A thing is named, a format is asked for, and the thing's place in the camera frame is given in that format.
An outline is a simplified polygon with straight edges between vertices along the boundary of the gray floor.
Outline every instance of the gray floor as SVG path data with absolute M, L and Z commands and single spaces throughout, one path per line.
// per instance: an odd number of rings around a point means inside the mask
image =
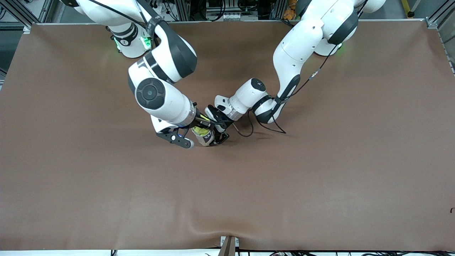
M 408 0 L 410 7 L 416 0 Z M 415 18 L 430 16 L 445 0 L 421 0 L 415 11 Z M 406 14 L 401 0 L 387 0 L 384 6 L 375 13 L 364 13 L 362 19 L 405 19 Z M 57 9 L 54 19 L 59 23 L 93 23 L 73 8 L 62 6 Z M 8 70 L 22 31 L 1 31 L 0 26 L 0 67 Z

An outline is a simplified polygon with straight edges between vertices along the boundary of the brown tabletop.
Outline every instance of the brown tabletop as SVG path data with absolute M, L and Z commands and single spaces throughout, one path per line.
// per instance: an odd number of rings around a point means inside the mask
M 203 109 L 251 77 L 278 91 L 278 22 L 172 25 Z M 303 77 L 323 60 L 312 56 Z M 455 78 L 424 22 L 361 22 L 259 127 L 184 150 L 155 136 L 103 26 L 33 26 L 0 93 L 3 250 L 455 250 Z M 239 127 L 248 132 L 248 120 Z

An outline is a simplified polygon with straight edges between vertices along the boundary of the table surface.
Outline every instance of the table surface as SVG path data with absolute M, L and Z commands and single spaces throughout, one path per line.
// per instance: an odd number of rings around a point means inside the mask
M 174 24 L 200 108 L 278 91 L 278 22 Z M 324 58 L 312 56 L 302 77 Z M 361 22 L 278 122 L 220 146 L 155 136 L 103 26 L 33 26 L 0 93 L 2 250 L 455 250 L 455 78 L 424 22 Z M 248 132 L 248 120 L 240 129 Z

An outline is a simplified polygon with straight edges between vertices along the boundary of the brown table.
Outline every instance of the brown table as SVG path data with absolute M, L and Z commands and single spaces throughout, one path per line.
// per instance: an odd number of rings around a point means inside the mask
M 288 27 L 172 27 L 198 65 L 200 108 L 251 77 L 278 91 Z M 304 66 L 308 77 L 322 57 Z M 103 26 L 33 26 L 0 93 L 3 250 L 455 250 L 455 78 L 424 22 L 361 22 L 286 105 L 217 147 L 155 136 Z M 248 132 L 248 121 L 239 125 Z

